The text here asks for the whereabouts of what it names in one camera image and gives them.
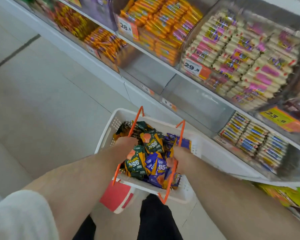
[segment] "white sleeve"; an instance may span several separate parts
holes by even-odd
[[[20,190],[0,202],[0,240],[58,240],[58,230],[46,199]]]

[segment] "shopping basket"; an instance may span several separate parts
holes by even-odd
[[[112,145],[114,145],[113,140],[113,134],[116,133],[116,131],[119,129],[119,126],[124,121],[134,121],[136,118],[137,113],[132,112],[127,109],[116,109],[111,118],[109,119],[102,135],[99,140],[99,143],[96,148],[96,152],[101,151],[103,148],[108,148]],[[155,128],[157,131],[162,132],[163,134],[171,133],[175,135],[181,134],[181,129],[176,128],[176,125],[168,124],[147,116],[140,115],[137,119],[137,121],[145,121],[149,125],[151,125],[153,128]],[[200,144],[202,143],[203,138],[200,136],[200,134],[190,131],[190,130],[184,130],[183,132],[183,138],[189,139],[192,142],[191,145],[191,151],[194,155],[198,156],[199,158],[202,155]],[[167,190],[160,189],[156,186],[153,186],[147,182],[140,181],[133,177],[128,177],[124,173],[119,173],[116,181],[120,181],[120,183],[135,187],[140,190],[147,191],[152,194],[158,194],[162,196],[162,198],[165,197]],[[194,196],[194,192],[192,187],[190,186],[187,178],[185,175],[181,176],[179,187],[176,190],[171,190],[168,194],[168,199],[177,201],[182,204],[186,204],[191,201],[192,197]]]

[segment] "orange basket handle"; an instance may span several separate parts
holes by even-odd
[[[141,106],[140,109],[139,109],[139,111],[138,111],[138,113],[136,114],[136,118],[134,119],[134,122],[133,122],[133,124],[132,124],[132,127],[131,127],[131,129],[130,129],[130,131],[129,131],[128,137],[131,137],[131,135],[132,135],[132,133],[133,133],[133,129],[136,127],[136,123],[137,123],[137,120],[138,120],[138,118],[139,118],[139,115],[140,115],[140,112],[141,112],[141,111],[142,111],[142,117],[145,116],[145,113],[144,113],[144,111],[143,111],[143,106]],[[118,177],[120,165],[121,165],[121,164],[119,164],[119,165],[117,166],[117,169],[116,169],[116,171],[115,171],[115,174],[114,174],[114,177],[113,177],[112,186],[115,185],[116,179],[117,179],[117,177]]]
[[[180,133],[180,140],[179,140],[179,143],[178,143],[179,147],[181,146],[182,137],[183,137],[183,131],[185,129],[186,121],[185,120],[181,121],[178,125],[176,125],[176,128],[178,128],[181,124],[182,124],[182,129],[181,129],[181,133]],[[176,173],[177,166],[178,166],[178,161],[176,159],[174,159],[174,161],[173,161],[173,167],[172,167],[171,174],[170,174],[169,180],[168,180],[167,193],[166,193],[164,199],[161,197],[161,194],[158,193],[159,199],[161,200],[161,202],[164,205],[166,204],[167,199],[169,197],[170,188],[171,188],[171,184],[172,184],[172,181],[173,181],[173,176]]]

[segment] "tiled floor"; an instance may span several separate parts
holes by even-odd
[[[0,8],[0,61],[35,35]],[[0,195],[94,153],[117,108],[137,110],[49,41],[34,41],[0,67],[0,172],[10,175],[5,183],[0,176]],[[98,205],[96,239],[136,239],[146,195],[140,191],[118,215]],[[196,197],[186,205],[168,201],[168,206],[184,239],[225,239]]]

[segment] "forearm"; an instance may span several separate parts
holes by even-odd
[[[300,222],[250,184],[191,155],[185,171],[203,208],[228,240],[300,239]]]
[[[60,239],[72,239],[111,181],[118,162],[125,159],[120,146],[56,168],[28,186],[48,201]]]

